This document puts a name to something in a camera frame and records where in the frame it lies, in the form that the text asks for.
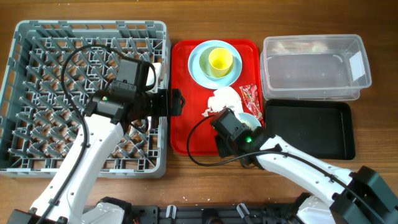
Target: white cloth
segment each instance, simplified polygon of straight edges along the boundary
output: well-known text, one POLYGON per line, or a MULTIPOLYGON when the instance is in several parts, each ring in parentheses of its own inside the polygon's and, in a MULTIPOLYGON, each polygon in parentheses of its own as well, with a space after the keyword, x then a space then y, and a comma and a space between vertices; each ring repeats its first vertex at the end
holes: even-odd
POLYGON ((209 112, 220 112, 226 107, 231 108, 238 119, 238 113, 243 112, 241 97, 229 86, 214 91, 214 96, 209 97, 207 101, 207 107, 208 108, 202 114, 205 117, 209 116, 209 112))

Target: black tray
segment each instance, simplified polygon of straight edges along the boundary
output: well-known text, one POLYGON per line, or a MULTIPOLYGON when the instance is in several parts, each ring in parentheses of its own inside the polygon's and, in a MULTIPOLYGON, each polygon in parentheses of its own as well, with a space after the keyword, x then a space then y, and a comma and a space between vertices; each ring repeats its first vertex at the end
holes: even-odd
POLYGON ((342 102, 269 100, 266 129, 319 159, 353 159, 351 109, 342 102))

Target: yellow cup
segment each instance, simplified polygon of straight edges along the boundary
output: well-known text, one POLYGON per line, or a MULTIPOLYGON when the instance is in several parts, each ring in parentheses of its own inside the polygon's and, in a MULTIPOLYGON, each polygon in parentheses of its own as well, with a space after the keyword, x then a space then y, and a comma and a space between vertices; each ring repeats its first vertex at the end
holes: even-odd
POLYGON ((211 74, 217 78, 224 77, 233 63, 231 52, 223 47, 212 50, 209 54, 211 74))

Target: red snack packet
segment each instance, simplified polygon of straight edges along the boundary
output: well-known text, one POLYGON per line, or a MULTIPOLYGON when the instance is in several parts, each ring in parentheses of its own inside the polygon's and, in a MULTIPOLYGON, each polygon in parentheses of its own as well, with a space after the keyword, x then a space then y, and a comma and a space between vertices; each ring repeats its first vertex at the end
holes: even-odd
POLYGON ((262 120, 262 113, 259 105, 259 97, 257 94, 257 86, 255 84, 244 85, 239 87, 242 91, 244 104, 249 108, 253 116, 259 121, 262 120))

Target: wooden table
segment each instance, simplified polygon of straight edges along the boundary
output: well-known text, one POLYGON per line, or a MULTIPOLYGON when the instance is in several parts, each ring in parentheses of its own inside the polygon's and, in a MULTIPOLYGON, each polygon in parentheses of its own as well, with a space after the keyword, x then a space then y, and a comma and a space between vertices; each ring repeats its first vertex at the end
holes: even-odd
MULTIPOLYGON (((365 44, 373 84, 358 100, 349 102, 356 157, 327 162, 353 170, 369 166, 398 194, 398 13, 393 1, 4 1, 0 3, 0 73, 5 71, 15 26, 25 19, 160 20, 166 23, 173 44, 184 39, 247 38, 260 49, 268 36, 358 34, 365 44)), ((88 204, 105 196, 160 206, 291 202, 304 191, 284 177, 242 169, 238 163, 198 167, 171 149, 167 157, 161 179, 98 179, 88 204)), ((15 208, 28 211, 49 182, 0 177, 0 223, 15 208)))

